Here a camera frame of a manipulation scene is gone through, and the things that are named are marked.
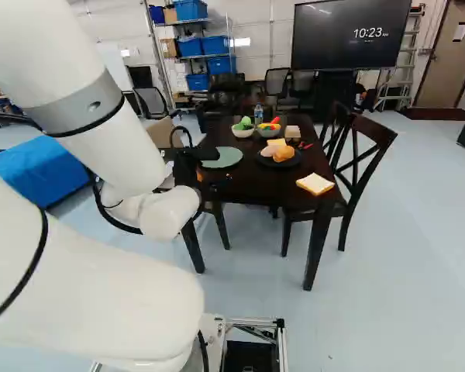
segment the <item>dark wooden chair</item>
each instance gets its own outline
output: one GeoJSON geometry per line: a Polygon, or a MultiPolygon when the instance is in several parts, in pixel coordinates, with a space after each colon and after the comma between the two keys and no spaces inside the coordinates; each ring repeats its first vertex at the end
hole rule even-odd
{"type": "MultiPolygon", "coordinates": [[[[331,168],[333,169],[336,180],[339,179],[350,193],[350,199],[342,199],[336,203],[335,208],[332,210],[332,217],[343,217],[341,230],[339,231],[338,250],[344,251],[346,245],[346,235],[350,227],[351,218],[355,212],[355,208],[360,200],[363,190],[368,184],[370,177],[375,172],[377,165],[381,162],[382,158],[388,151],[389,146],[393,143],[397,134],[375,122],[361,115],[352,114],[345,111],[344,106],[334,105],[336,111],[332,112],[334,120],[328,121],[327,127],[322,129],[321,139],[324,147],[327,149],[328,158],[330,160],[331,168]],[[332,132],[329,140],[323,142],[327,135],[327,130],[332,127],[332,132]],[[353,159],[347,163],[339,165],[339,160],[346,140],[351,133],[351,146],[353,159]],[[358,152],[357,134],[361,133],[368,139],[372,140],[375,144],[362,153],[358,152]],[[359,177],[359,164],[362,160],[367,159],[374,155],[370,163],[365,167],[361,177],[359,177]],[[344,171],[352,169],[353,174],[351,181],[343,174],[344,171]]],[[[293,211],[284,210],[284,230],[282,241],[282,257],[288,254],[289,237],[291,235],[291,225],[293,222],[311,221],[314,219],[315,211],[293,211]]]]}
{"type": "Polygon", "coordinates": [[[322,142],[327,160],[331,162],[336,145],[341,137],[347,136],[348,128],[355,119],[355,114],[352,113],[345,105],[338,101],[334,101],[329,111],[327,119],[324,121],[319,139],[322,142]]]}

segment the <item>table leg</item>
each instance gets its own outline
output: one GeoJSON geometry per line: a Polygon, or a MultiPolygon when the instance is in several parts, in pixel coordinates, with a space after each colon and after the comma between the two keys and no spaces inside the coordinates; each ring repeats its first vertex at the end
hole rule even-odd
{"type": "Polygon", "coordinates": [[[181,233],[183,234],[184,242],[186,243],[186,247],[188,248],[188,252],[191,257],[191,261],[193,261],[196,272],[203,274],[205,272],[205,262],[203,262],[203,256],[201,255],[202,252],[200,251],[200,243],[198,242],[195,225],[193,224],[192,219],[186,222],[186,225],[183,226],[181,233]]]}
{"type": "Polygon", "coordinates": [[[217,222],[217,227],[219,228],[220,238],[222,239],[222,244],[226,250],[231,249],[231,244],[229,243],[229,237],[227,236],[226,220],[224,219],[224,212],[222,210],[222,204],[218,201],[212,202],[212,213],[217,222]]]}
{"type": "Polygon", "coordinates": [[[314,214],[312,232],[310,233],[310,243],[308,245],[305,279],[303,280],[303,289],[306,291],[312,290],[327,232],[331,224],[333,207],[334,202],[332,200],[322,201],[314,214]]]}

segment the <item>tv screen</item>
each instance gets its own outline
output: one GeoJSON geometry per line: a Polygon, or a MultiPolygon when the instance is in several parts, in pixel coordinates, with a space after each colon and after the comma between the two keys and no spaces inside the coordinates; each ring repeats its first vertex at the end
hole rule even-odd
{"type": "Polygon", "coordinates": [[[328,0],[294,8],[294,70],[396,64],[412,0],[328,0]]]}

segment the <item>water bottle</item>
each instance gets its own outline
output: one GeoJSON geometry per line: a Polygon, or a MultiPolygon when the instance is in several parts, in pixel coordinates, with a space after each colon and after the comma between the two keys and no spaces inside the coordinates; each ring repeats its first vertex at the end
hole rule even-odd
{"type": "Polygon", "coordinates": [[[262,124],[264,122],[264,108],[260,103],[257,103],[255,106],[255,110],[253,111],[253,115],[255,116],[255,126],[262,124]]]}

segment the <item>white bowl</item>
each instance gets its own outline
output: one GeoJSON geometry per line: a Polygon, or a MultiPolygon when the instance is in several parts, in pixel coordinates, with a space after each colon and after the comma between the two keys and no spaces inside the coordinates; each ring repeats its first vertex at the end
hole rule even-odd
{"type": "Polygon", "coordinates": [[[260,135],[263,138],[274,138],[275,136],[277,136],[279,134],[281,129],[282,128],[275,129],[275,130],[265,130],[265,129],[257,128],[257,132],[260,133],[260,135]]]}
{"type": "Polygon", "coordinates": [[[247,130],[238,130],[234,129],[234,126],[231,126],[232,134],[236,136],[236,138],[248,138],[250,137],[253,132],[255,132],[255,128],[247,129],[247,130]]]}

